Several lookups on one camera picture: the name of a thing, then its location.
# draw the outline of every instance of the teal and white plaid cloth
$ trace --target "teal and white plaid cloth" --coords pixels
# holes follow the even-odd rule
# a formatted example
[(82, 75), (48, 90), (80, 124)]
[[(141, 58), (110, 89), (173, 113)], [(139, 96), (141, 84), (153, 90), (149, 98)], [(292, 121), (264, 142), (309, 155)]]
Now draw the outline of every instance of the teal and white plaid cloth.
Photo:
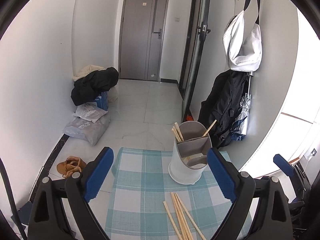
[[(227, 152), (221, 152), (230, 161)], [(105, 232), (112, 240), (178, 239), (163, 201), (166, 201), (177, 227), (170, 192), (177, 192), (200, 231), (211, 239), (226, 216), (231, 202), (225, 199), (210, 168), (194, 185), (176, 183), (169, 175), (172, 152), (121, 148), (112, 173), (115, 176)], [(194, 240), (201, 237), (186, 216)], [(248, 214), (239, 238), (251, 225)]]

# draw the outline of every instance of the door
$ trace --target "door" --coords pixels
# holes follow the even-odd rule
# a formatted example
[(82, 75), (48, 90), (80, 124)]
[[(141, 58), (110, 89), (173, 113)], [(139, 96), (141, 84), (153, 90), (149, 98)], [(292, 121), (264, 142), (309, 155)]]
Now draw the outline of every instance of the door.
[(125, 0), (120, 35), (120, 78), (159, 78), (167, 0)]
[(192, 0), (191, 2), (191, 11), (190, 11), (186, 48), (185, 48), (185, 54), (183, 57), (181, 76), (179, 81), (179, 91), (181, 93), (182, 98), (184, 97), (184, 93), (186, 91), (189, 73), (191, 69), (192, 58), (193, 58), (193, 52), (196, 44), (200, 5), (201, 5), (201, 0)]
[(188, 81), (184, 92), (182, 102), (182, 121), (186, 120), (189, 113), (189, 107), (192, 100), (192, 95), (196, 85), (196, 79), (199, 72), (199, 66), (201, 61), (202, 50), (207, 33), (210, 32), (208, 27), (208, 14), (209, 14), (210, 0), (201, 0), (200, 14), (198, 19), (198, 33), (196, 35), (196, 42), (193, 51), (193, 57), (191, 61), (190, 71), (188, 75)]

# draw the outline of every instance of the black backpack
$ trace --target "black backpack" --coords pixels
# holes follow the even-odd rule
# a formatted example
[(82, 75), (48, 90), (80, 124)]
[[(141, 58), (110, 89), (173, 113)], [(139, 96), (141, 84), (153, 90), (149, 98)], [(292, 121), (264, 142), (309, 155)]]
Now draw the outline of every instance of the black backpack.
[(227, 70), (216, 77), (210, 95), (201, 102), (198, 122), (208, 129), (217, 120), (209, 131), (213, 147), (229, 145), (230, 129), (240, 113), (240, 100), (248, 89), (248, 80), (246, 72)]

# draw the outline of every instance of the blue box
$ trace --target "blue box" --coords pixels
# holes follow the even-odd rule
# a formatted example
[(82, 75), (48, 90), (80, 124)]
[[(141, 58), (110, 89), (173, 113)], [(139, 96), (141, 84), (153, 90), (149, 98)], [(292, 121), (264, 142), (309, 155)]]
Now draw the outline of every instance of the blue box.
[(108, 92), (102, 92), (94, 101), (88, 103), (108, 111)]

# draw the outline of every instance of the chopstick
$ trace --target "chopstick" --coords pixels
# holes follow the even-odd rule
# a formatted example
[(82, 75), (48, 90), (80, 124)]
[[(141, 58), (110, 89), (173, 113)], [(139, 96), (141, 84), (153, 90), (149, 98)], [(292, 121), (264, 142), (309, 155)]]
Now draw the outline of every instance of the chopstick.
[(181, 203), (181, 206), (183, 207), (183, 209), (184, 209), (184, 211), (186, 212), (187, 216), (188, 216), (189, 219), (191, 220), (191, 222), (192, 222), (193, 226), (195, 227), (195, 229), (198, 231), (198, 233), (199, 233), (199, 235), (201, 236), (202, 240), (206, 240), (205, 237), (204, 237), (204, 235), (201, 233), (200, 229), (198, 228), (197, 224), (194, 222), (193, 218), (192, 218), (191, 215), (189, 214), (186, 206), (183, 204), (181, 198), (179, 197), (178, 194), (176, 194), (176, 195), (177, 195), (177, 198), (178, 198), (179, 202)]
[(181, 139), (180, 139), (180, 137), (179, 137), (179, 135), (178, 135), (177, 130), (175, 129), (175, 127), (173, 127), (171, 130), (173, 131), (174, 136), (176, 137), (177, 141), (178, 141), (178, 142), (181, 142)]
[(178, 222), (179, 222), (179, 225), (180, 225), (180, 230), (181, 230), (181, 233), (182, 233), (183, 240), (188, 240), (188, 237), (186, 235), (186, 232), (185, 232), (185, 229), (184, 229), (184, 226), (183, 226), (183, 223), (182, 223), (182, 217), (180, 215), (180, 210), (179, 210), (179, 207), (178, 207), (178, 203), (177, 203), (176, 197), (175, 197), (173, 192), (170, 192), (170, 194), (171, 194), (172, 202), (173, 202), (173, 205), (174, 205), (174, 209), (175, 209), (176, 214), (177, 214), (177, 218), (178, 218)]
[(216, 123), (217, 120), (214, 120), (213, 123), (210, 125), (210, 127), (207, 129), (207, 131), (205, 131), (205, 133), (203, 134), (202, 137), (206, 136), (207, 133), (211, 130), (212, 126), (214, 126), (214, 124)]
[(174, 123), (174, 125), (176, 126), (176, 129), (177, 129), (177, 131), (178, 131), (178, 134), (179, 134), (179, 136), (180, 136), (181, 141), (184, 141), (183, 136), (182, 136), (182, 133), (181, 133), (181, 130), (180, 130), (180, 127), (179, 127), (178, 123), (177, 123), (177, 122), (175, 122), (175, 123)]
[(192, 234), (191, 234), (191, 232), (190, 232), (189, 225), (188, 225), (188, 223), (187, 223), (187, 221), (186, 221), (186, 218), (185, 218), (185, 216), (184, 216), (184, 213), (183, 213), (183, 210), (182, 210), (182, 208), (181, 208), (180, 201), (179, 201), (179, 199), (178, 199), (177, 193), (175, 193), (174, 196), (176, 197), (176, 200), (177, 200), (177, 203), (178, 203), (178, 207), (179, 207), (179, 210), (180, 210), (180, 214), (181, 214), (181, 217), (182, 217), (183, 223), (184, 223), (183, 226), (184, 226), (184, 229), (185, 229), (185, 231), (186, 231), (186, 233), (187, 233), (188, 239), (189, 239), (189, 240), (193, 240)]
[(168, 208), (167, 203), (164, 201), (163, 204), (164, 204), (165, 210), (167, 211), (167, 214), (168, 214), (168, 216), (169, 216), (169, 219), (170, 219), (170, 221), (171, 221), (171, 223), (172, 223), (172, 225), (173, 225), (174, 230), (176, 231), (176, 234), (177, 234), (179, 240), (183, 240), (182, 237), (181, 237), (181, 235), (180, 235), (180, 233), (179, 233), (179, 230), (178, 230), (176, 224), (174, 223), (174, 220), (173, 220), (173, 218), (172, 218), (172, 216), (171, 216), (171, 213), (170, 213), (170, 211), (169, 211), (169, 208)]

